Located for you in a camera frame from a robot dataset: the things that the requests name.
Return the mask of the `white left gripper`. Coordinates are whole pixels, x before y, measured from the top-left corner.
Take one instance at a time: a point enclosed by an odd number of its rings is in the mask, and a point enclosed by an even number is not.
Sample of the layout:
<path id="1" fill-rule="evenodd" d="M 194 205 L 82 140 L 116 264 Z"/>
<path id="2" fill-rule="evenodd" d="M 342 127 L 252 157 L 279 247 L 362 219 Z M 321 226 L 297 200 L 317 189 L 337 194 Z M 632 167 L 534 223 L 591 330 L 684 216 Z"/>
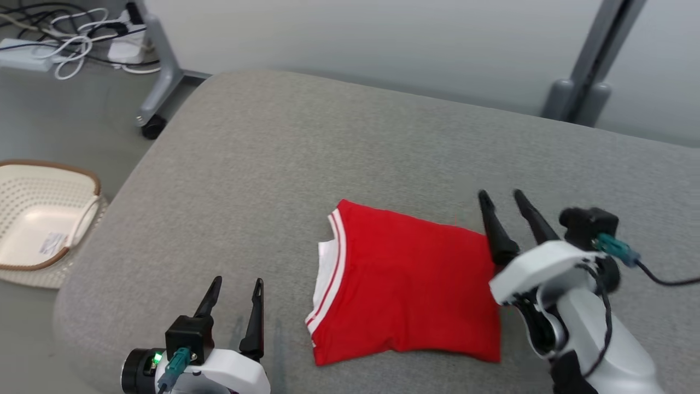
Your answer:
<path id="1" fill-rule="evenodd" d="M 217 275 L 195 311 L 195 318 L 211 317 L 217 304 L 223 278 Z M 134 349 L 121 369 L 124 393 L 270 393 L 269 379 L 258 363 L 264 357 L 264 281 L 256 279 L 252 312 L 238 352 L 213 349 L 203 365 L 188 365 L 164 391 L 159 381 L 165 376 L 168 359 L 165 349 Z"/>

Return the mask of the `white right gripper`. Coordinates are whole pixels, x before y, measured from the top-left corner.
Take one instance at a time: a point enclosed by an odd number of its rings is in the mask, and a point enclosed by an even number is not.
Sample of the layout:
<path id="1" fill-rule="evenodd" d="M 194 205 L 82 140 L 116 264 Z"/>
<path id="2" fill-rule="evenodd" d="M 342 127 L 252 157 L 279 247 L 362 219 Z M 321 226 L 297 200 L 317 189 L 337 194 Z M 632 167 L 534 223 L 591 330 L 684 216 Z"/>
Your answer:
<path id="1" fill-rule="evenodd" d="M 505 268 L 489 282 L 493 299 L 499 305 L 512 304 L 532 291 L 537 302 L 550 306 L 571 288 L 587 287 L 598 294 L 603 289 L 618 289 L 622 275 L 612 257 L 560 240 L 523 190 L 514 189 L 513 196 L 538 245 L 522 254 L 498 219 L 490 195 L 483 189 L 478 193 L 492 261 L 497 268 Z"/>

